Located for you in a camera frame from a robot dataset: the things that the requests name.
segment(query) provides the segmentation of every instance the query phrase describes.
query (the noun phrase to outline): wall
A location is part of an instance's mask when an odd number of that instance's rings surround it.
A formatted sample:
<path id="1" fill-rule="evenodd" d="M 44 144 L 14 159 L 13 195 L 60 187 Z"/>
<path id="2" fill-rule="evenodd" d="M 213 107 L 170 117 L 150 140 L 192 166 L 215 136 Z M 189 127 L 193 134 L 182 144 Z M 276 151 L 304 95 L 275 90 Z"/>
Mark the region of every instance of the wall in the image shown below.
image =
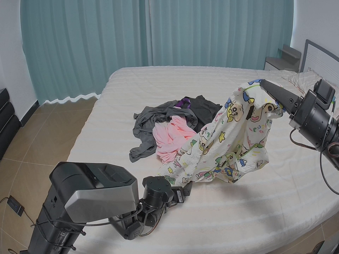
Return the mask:
<path id="1" fill-rule="evenodd" d="M 0 0 L 0 89 L 4 87 L 21 120 L 37 98 L 22 50 L 20 0 Z"/>
<path id="2" fill-rule="evenodd" d="M 338 14 L 339 0 L 295 0 L 291 47 L 303 55 L 309 39 L 339 56 Z"/>

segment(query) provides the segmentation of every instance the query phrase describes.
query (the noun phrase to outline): pillow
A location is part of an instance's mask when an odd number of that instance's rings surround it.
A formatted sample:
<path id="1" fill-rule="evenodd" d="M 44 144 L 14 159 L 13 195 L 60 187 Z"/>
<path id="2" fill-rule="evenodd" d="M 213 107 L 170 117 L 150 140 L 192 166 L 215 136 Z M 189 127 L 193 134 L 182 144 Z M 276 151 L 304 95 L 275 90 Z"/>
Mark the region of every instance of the pillow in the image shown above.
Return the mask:
<path id="1" fill-rule="evenodd" d="M 299 74 L 294 74 L 289 77 L 282 77 L 285 80 L 291 82 L 298 90 L 300 90 L 304 95 L 308 92 L 308 90 L 312 90 L 316 82 L 318 82 L 322 78 L 319 74 L 317 74 L 311 68 L 308 68 L 307 72 L 301 72 Z M 336 108 L 334 109 L 334 117 L 339 117 L 339 87 L 332 82 L 324 79 L 327 83 L 329 83 L 335 90 L 335 97 L 338 99 L 338 103 L 336 103 Z M 332 107 L 328 109 L 328 113 L 331 113 Z"/>

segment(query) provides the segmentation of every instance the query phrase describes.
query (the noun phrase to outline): power adapter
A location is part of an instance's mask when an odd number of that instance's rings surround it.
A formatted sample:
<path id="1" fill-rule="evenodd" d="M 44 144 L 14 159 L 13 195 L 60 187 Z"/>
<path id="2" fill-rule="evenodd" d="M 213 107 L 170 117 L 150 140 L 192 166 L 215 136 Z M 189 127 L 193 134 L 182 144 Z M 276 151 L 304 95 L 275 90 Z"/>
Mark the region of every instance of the power adapter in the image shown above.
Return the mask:
<path id="1" fill-rule="evenodd" d="M 12 196 L 7 200 L 7 204 L 19 215 L 22 216 L 25 208 Z"/>

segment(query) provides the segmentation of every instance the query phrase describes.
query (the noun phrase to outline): pink cloth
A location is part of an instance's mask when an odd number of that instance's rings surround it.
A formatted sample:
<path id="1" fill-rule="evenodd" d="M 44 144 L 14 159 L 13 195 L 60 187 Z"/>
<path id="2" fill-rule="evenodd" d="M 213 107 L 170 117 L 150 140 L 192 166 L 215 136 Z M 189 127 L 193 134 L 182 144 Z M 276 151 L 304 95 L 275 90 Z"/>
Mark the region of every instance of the pink cloth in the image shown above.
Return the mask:
<path id="1" fill-rule="evenodd" d="M 171 162 L 183 144 L 194 135 L 196 132 L 189 128 L 186 119 L 180 116 L 172 116 L 172 120 L 164 126 L 156 123 L 153 128 L 153 136 L 158 146 L 156 154 L 164 164 Z"/>

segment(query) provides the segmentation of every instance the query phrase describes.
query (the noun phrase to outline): purple fabric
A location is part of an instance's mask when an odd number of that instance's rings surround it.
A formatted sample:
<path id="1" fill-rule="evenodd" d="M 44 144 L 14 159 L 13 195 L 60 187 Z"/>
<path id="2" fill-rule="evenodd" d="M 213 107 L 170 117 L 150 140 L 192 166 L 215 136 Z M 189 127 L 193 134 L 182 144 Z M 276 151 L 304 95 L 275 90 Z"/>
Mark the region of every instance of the purple fabric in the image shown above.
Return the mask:
<path id="1" fill-rule="evenodd" d="M 181 99 L 178 103 L 177 103 L 177 105 L 175 106 L 175 107 L 182 107 L 182 105 L 185 103 L 185 102 L 187 102 L 189 105 L 186 107 L 187 109 L 189 109 L 190 107 L 191 107 L 191 101 L 189 100 L 189 98 L 183 98 L 183 99 Z"/>

